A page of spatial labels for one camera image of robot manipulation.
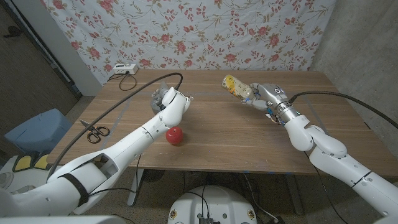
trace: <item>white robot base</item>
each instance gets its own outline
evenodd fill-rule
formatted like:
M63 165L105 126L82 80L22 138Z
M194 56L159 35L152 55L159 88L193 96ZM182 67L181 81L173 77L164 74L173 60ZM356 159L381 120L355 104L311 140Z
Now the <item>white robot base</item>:
M240 194L226 187L207 185L183 194L170 209L168 224L244 223L256 224L252 205ZM202 196L206 200L202 206Z

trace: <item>blue chair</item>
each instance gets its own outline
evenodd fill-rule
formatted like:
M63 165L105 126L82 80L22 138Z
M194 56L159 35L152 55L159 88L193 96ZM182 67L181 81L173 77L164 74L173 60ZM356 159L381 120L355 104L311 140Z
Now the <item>blue chair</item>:
M57 109L41 113L4 135L22 152L49 153L72 124Z

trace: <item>floral curtain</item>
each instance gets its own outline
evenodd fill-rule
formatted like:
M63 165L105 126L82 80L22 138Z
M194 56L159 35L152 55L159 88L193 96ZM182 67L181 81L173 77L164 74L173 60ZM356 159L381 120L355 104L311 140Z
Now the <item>floral curtain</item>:
M41 0L106 83L140 69L308 70L335 1Z

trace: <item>white power strip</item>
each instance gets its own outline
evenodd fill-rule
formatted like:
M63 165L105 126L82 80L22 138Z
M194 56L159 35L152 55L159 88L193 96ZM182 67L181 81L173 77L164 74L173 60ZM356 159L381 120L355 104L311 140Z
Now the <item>white power strip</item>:
M113 72L115 74L135 74L138 71L138 66L136 64L121 64L117 63L113 67Z

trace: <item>wooden table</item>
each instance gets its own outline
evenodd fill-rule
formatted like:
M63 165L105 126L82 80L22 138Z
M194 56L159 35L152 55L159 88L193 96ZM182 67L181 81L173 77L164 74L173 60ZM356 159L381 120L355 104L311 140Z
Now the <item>wooden table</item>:
M142 86L165 75L167 70L139 70L135 75ZM263 72L180 70L184 75L180 91L193 96L189 110L179 125L184 131L181 146L172 146L165 137L156 140L144 151L139 167L142 169L201 170L222 172L262 172L276 174L316 174L303 152L294 149L287 131L272 123L264 112L242 105L221 87L225 75L231 74L250 84L279 84L287 96L309 90L337 91L320 72ZM178 77L166 79L175 86ZM108 82L80 116L91 122L110 106L132 91L121 91L119 80ZM70 149L61 164L84 154L109 147L153 117L150 95L159 87L151 85L131 100L105 116L98 125L105 125L112 133L98 143L91 144L84 135ZM295 107L310 121L326 128L329 135L343 142L348 153L369 169L385 177L398 176L398 162L348 104L336 96L301 96ZM54 163L61 150L83 126L79 120L48 157Z

